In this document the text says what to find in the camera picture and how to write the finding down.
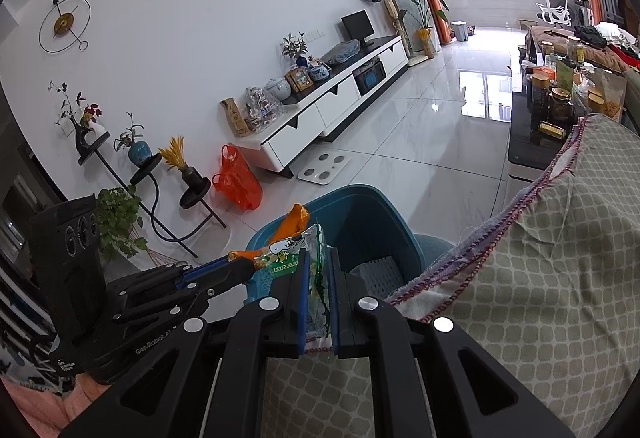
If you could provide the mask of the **pink sleeved left forearm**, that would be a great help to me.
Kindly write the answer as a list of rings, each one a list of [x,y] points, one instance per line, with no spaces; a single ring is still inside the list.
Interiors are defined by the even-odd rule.
[[[57,437],[110,386],[100,385],[87,373],[75,377],[75,387],[64,396],[25,387],[2,377],[2,383],[26,421],[39,437]]]

